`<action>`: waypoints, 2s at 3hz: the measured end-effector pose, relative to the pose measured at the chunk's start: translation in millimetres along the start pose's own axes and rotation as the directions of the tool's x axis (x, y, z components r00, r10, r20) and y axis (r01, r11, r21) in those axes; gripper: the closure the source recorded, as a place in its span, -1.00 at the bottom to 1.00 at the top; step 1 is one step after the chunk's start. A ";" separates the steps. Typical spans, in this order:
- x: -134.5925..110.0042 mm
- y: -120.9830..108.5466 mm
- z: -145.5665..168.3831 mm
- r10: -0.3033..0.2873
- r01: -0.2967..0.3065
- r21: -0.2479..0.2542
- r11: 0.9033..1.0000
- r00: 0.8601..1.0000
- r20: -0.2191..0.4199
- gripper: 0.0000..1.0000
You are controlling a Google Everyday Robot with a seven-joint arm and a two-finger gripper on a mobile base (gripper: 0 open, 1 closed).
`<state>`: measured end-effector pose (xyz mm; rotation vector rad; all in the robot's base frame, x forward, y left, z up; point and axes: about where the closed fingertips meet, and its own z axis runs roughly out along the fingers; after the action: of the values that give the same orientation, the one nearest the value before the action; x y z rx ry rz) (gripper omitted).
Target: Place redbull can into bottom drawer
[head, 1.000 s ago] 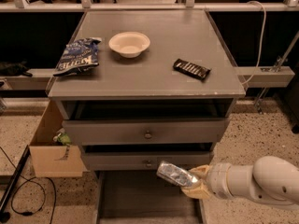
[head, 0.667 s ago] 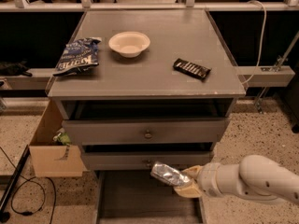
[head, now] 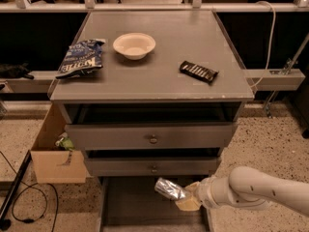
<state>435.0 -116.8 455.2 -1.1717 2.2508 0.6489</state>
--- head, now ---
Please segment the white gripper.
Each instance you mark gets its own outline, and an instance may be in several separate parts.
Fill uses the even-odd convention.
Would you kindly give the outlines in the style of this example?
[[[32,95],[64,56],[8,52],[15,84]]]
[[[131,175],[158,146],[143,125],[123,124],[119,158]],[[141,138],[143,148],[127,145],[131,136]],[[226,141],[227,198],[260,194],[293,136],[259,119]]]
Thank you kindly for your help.
[[[176,206],[185,212],[195,212],[198,211],[201,205],[206,209],[214,209],[216,203],[211,194],[211,184],[214,181],[213,177],[205,178],[200,183],[194,182],[184,189],[196,194],[195,196],[190,195],[184,199],[176,201]]]

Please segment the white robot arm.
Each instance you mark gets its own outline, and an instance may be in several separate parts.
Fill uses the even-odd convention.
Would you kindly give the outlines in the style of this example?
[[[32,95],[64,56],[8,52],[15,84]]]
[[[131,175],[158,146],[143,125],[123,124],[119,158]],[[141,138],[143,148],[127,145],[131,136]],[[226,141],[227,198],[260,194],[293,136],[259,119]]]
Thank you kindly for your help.
[[[222,206],[257,211],[267,209],[274,202],[309,216],[308,183],[272,177],[247,166],[234,168],[228,177],[205,178],[185,190],[188,196],[176,201],[181,211]]]

